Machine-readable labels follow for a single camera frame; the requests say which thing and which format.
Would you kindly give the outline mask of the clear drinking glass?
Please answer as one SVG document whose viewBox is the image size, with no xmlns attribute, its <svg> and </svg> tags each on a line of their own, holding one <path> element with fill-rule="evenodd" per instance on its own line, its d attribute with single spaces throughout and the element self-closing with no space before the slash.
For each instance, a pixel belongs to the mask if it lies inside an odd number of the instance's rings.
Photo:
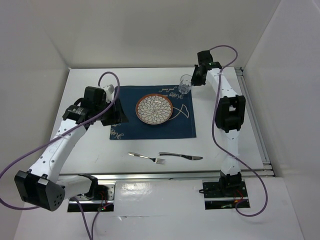
<svg viewBox="0 0 320 240">
<path fill-rule="evenodd" d="M 188 94 L 192 89 L 192 76 L 184 74 L 180 78 L 178 90 L 182 95 Z"/>
</svg>

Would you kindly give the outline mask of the blue fish placemat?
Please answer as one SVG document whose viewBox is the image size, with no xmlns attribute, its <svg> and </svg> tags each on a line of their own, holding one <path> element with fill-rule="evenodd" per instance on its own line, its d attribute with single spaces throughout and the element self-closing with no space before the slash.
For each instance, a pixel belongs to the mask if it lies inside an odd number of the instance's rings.
<svg viewBox="0 0 320 240">
<path fill-rule="evenodd" d="M 195 138 L 192 93 L 177 85 L 121 86 L 119 99 L 128 122 L 112 125 L 110 140 Z"/>
</svg>

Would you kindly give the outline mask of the floral ceramic plate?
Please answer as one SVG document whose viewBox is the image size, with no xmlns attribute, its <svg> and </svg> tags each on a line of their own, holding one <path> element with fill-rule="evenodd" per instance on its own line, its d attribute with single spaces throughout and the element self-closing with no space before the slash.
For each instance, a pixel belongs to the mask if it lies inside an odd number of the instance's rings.
<svg viewBox="0 0 320 240">
<path fill-rule="evenodd" d="M 137 102 L 135 113 L 145 124 L 160 125 L 172 116 L 173 104 L 165 95 L 147 94 Z"/>
</svg>

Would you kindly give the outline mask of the silver fork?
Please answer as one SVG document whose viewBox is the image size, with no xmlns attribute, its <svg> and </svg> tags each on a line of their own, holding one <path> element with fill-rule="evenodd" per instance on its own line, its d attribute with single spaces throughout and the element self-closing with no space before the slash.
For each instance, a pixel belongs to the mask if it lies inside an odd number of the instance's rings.
<svg viewBox="0 0 320 240">
<path fill-rule="evenodd" d="M 153 163 L 155 164 L 159 164 L 159 165 L 165 165 L 166 164 L 166 160 L 162 159 L 162 158 L 157 158 L 157 157 L 148 157 L 139 153 L 135 153 L 135 152 L 128 152 L 129 156 L 132 157 L 138 157 L 138 158 L 143 158 L 143 159 L 148 159 L 151 160 Z"/>
</svg>

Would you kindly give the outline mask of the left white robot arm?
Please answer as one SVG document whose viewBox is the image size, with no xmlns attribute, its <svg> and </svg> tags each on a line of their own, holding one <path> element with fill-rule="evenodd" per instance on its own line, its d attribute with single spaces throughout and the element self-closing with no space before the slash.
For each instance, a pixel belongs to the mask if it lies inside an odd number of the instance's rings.
<svg viewBox="0 0 320 240">
<path fill-rule="evenodd" d="M 84 173 L 59 180 L 59 175 L 90 125 L 96 121 L 103 126 L 129 121 L 118 99 L 119 90 L 113 85 L 104 88 L 88 86 L 84 96 L 66 109 L 53 142 L 27 171 L 20 170 L 14 177 L 22 201 L 53 212 L 65 199 L 77 195 L 88 200 L 97 197 L 100 185 L 96 177 Z"/>
</svg>

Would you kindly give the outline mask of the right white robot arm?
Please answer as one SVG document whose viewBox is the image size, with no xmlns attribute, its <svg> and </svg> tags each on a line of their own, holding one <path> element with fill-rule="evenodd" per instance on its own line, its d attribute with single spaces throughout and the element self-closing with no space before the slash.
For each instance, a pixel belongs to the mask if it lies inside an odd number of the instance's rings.
<svg viewBox="0 0 320 240">
<path fill-rule="evenodd" d="M 221 64 L 214 61 L 209 50 L 198 52 L 197 59 L 191 85 L 202 86 L 209 82 L 218 95 L 213 119 L 224 140 L 223 148 L 227 151 L 220 170 L 218 190 L 223 196 L 230 196 L 236 185 L 242 181 L 240 165 L 235 157 L 239 155 L 238 138 L 244 123 L 246 98 L 233 90 L 227 78 L 220 72 Z"/>
</svg>

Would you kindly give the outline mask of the silver table knife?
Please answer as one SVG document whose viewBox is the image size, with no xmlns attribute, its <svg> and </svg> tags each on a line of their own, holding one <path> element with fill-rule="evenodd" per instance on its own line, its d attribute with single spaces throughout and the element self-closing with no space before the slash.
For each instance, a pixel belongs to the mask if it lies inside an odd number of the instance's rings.
<svg viewBox="0 0 320 240">
<path fill-rule="evenodd" d="M 194 156 L 194 155 L 186 155 L 186 154 L 179 154 L 179 153 L 171 153 L 171 152 L 159 152 L 159 156 L 172 156 L 172 157 L 180 157 L 190 161 L 199 161 L 202 160 L 202 156 Z"/>
</svg>

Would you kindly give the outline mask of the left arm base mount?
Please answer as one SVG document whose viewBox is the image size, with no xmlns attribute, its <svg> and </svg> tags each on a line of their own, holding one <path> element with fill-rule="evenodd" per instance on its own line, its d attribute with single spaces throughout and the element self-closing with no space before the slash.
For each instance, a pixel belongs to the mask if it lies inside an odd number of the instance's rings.
<svg viewBox="0 0 320 240">
<path fill-rule="evenodd" d="M 87 198 L 84 194 L 75 196 L 85 213 L 113 212 L 115 199 L 115 182 L 100 183 L 94 192 L 93 198 Z"/>
</svg>

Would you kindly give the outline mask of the aluminium front rail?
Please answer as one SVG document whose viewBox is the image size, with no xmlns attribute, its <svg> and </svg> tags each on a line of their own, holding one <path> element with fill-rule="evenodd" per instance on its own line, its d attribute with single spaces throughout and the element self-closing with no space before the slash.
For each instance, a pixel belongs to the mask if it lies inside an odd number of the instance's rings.
<svg viewBox="0 0 320 240">
<path fill-rule="evenodd" d="M 275 173 L 272 169 L 255 170 L 262 177 L 274 177 Z M 187 180 L 187 179 L 218 179 L 219 171 L 195 171 L 195 172 L 152 172 L 152 173 L 108 173 L 93 174 L 88 173 L 99 180 L 106 181 L 153 181 L 153 180 Z M 61 174 L 58 180 L 74 178 L 78 174 Z M 241 172 L 242 178 L 256 177 L 256 175 L 245 170 Z"/>
</svg>

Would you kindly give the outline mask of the aluminium rail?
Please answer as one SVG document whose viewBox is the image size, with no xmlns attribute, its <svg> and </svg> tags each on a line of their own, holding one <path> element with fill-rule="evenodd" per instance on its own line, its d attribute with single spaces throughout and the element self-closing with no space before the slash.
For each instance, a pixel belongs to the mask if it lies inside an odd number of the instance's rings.
<svg viewBox="0 0 320 240">
<path fill-rule="evenodd" d="M 275 173 L 272 169 L 255 170 L 262 177 L 274 177 Z M 187 180 L 187 179 L 218 179 L 219 171 L 195 171 L 195 172 L 152 172 L 152 173 L 108 173 L 93 174 L 88 173 L 99 180 L 106 181 L 153 181 L 153 180 Z M 78 174 L 61 174 L 58 180 L 74 178 Z M 241 172 L 242 178 L 256 177 L 256 175 L 245 170 Z"/>
<path fill-rule="evenodd" d="M 270 162 L 270 158 L 269 155 L 267 153 L 267 149 L 266 149 L 266 145 L 259 127 L 259 123 L 254 111 L 254 107 L 253 107 L 253 103 L 249 94 L 249 90 L 248 87 L 246 85 L 246 81 L 245 81 L 245 76 L 244 76 L 244 69 L 241 67 L 235 67 L 235 74 L 239 83 L 239 87 L 241 89 L 242 94 L 245 96 L 246 98 L 246 105 L 247 105 L 247 112 L 248 112 L 248 116 L 250 119 L 250 123 L 252 126 L 252 130 L 254 133 L 254 137 L 257 143 L 257 147 L 261 156 L 261 161 L 263 164 L 263 170 L 265 172 L 273 172 L 273 166 L 272 163 Z"/>
</svg>

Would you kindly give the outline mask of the aluminium right side rail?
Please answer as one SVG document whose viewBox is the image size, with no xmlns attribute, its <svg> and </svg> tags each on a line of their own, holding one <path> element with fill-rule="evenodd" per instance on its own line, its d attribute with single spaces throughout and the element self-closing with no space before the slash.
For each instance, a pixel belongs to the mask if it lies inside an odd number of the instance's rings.
<svg viewBox="0 0 320 240">
<path fill-rule="evenodd" d="M 254 133 L 254 137 L 257 143 L 257 147 L 261 156 L 261 161 L 263 164 L 263 170 L 265 172 L 273 172 L 273 166 L 272 163 L 270 162 L 270 158 L 269 155 L 267 153 L 267 149 L 266 149 L 266 145 L 259 127 L 259 123 L 254 111 L 254 107 L 253 107 L 253 103 L 249 94 L 249 90 L 248 87 L 246 85 L 246 81 L 245 81 L 245 76 L 244 76 L 244 69 L 241 67 L 235 67 L 235 74 L 239 83 L 239 87 L 241 89 L 242 94 L 245 96 L 246 98 L 246 105 L 247 105 L 247 112 L 248 112 L 248 116 L 250 119 L 250 123 L 252 126 L 252 130 Z"/>
</svg>

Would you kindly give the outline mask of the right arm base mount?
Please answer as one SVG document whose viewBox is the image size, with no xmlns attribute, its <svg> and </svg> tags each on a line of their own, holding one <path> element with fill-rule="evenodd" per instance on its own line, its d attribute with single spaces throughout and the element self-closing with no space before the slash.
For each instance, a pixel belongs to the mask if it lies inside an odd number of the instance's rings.
<svg viewBox="0 0 320 240">
<path fill-rule="evenodd" d="M 239 186 L 223 188 L 219 177 L 205 178 L 198 192 L 204 197 L 206 210 L 234 209 L 236 204 L 239 204 L 239 209 L 250 208 L 249 195 L 244 181 Z"/>
</svg>

